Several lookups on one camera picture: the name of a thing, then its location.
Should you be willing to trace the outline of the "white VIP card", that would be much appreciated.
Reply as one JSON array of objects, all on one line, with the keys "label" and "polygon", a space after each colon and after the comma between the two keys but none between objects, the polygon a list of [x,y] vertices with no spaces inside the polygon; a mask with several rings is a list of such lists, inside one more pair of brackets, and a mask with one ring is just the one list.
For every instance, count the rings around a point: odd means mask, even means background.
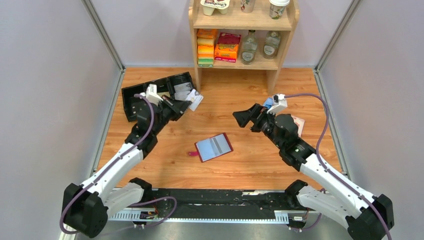
[{"label": "white VIP card", "polygon": [[174,85],[174,90],[176,93],[191,91],[193,89],[192,84],[190,82],[184,82],[181,84]]}]

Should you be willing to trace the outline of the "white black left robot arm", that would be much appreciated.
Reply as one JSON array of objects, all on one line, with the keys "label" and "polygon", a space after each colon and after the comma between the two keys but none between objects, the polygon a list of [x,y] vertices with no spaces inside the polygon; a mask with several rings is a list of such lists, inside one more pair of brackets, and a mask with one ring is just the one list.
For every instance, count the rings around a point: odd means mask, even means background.
[{"label": "white black left robot arm", "polygon": [[80,184],[71,183],[64,190],[59,219],[63,233],[82,233],[94,238],[101,233],[108,219],[119,211],[133,204],[145,208],[152,203],[152,192],[139,178],[119,190],[114,188],[154,149],[161,130],[170,121],[179,120],[192,102],[145,93],[135,94],[135,97],[144,105],[118,152],[90,178]]}]

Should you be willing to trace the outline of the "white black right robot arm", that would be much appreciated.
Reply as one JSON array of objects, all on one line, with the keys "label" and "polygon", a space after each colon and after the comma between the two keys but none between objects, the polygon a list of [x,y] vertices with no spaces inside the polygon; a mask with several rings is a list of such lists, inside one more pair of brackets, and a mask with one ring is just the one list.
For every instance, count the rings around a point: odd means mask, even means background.
[{"label": "white black right robot arm", "polygon": [[250,130],[263,133],[279,149],[282,160],[312,178],[328,193],[296,180],[287,189],[286,205],[318,211],[344,227],[354,240],[381,240],[394,226],[393,202],[384,194],[375,196],[359,187],[325,161],[318,150],[298,135],[298,125],[290,114],[268,113],[256,103],[232,114],[239,127],[252,123]]}]

